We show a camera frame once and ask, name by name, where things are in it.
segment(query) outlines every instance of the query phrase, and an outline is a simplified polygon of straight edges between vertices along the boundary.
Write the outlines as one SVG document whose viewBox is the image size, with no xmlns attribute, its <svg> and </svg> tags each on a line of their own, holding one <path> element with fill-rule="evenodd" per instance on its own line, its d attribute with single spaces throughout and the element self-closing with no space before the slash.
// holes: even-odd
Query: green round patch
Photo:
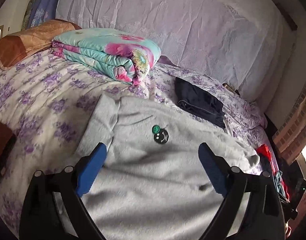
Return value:
<svg viewBox="0 0 306 240">
<path fill-rule="evenodd" d="M 152 127 L 152 133 L 157 134 L 160 131 L 160 127 L 158 125 L 154 125 Z"/>
</svg>

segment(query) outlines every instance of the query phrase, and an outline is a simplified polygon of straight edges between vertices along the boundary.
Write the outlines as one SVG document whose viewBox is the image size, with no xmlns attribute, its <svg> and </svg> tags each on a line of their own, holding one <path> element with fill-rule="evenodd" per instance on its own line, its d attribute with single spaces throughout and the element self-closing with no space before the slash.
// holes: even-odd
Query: dark folded clothing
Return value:
<svg viewBox="0 0 306 240">
<path fill-rule="evenodd" d="M 175 78 L 175 93 L 177 105 L 181 109 L 225 128 L 223 103 L 209 92 L 181 78 Z"/>
</svg>

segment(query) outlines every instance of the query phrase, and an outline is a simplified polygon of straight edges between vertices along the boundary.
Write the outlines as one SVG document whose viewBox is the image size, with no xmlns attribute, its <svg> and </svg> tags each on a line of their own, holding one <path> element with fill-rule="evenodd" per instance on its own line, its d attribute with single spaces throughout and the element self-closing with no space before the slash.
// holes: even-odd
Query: brown pillow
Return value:
<svg viewBox="0 0 306 240">
<path fill-rule="evenodd" d="M 81 27 L 63 20 L 50 20 L 41 25 L 6 35 L 0 40 L 0 68 L 9 70 L 26 57 L 51 47 L 53 37 L 80 30 Z"/>
</svg>

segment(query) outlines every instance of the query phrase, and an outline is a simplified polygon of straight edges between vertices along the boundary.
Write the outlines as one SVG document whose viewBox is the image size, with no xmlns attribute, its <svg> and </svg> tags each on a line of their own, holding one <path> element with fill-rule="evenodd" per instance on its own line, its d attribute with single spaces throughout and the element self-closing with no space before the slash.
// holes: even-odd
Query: brick pattern curtain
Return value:
<svg viewBox="0 0 306 240">
<path fill-rule="evenodd" d="M 285 123 L 273 136 L 280 157 L 290 165 L 306 145 L 306 83 Z"/>
</svg>

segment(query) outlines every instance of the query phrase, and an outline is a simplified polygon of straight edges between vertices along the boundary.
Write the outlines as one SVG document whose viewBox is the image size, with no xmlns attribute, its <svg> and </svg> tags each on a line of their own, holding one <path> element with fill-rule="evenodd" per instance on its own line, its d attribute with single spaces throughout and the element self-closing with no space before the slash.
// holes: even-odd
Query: red garment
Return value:
<svg viewBox="0 0 306 240">
<path fill-rule="evenodd" d="M 267 157 L 267 159 L 269 160 L 269 163 L 271 165 L 273 175 L 274 175 L 277 170 L 275 169 L 275 166 L 273 165 L 272 155 L 271 155 L 271 152 L 269 151 L 268 146 L 266 144 L 263 144 L 259 148 L 256 149 L 256 152 L 258 154 L 262 154 L 265 157 Z M 290 200 L 290 196 L 289 196 L 289 192 L 288 192 L 287 186 L 285 185 L 283 180 L 281 180 L 281 184 L 282 184 L 282 186 L 284 188 L 285 196 L 286 196 L 287 200 Z"/>
</svg>

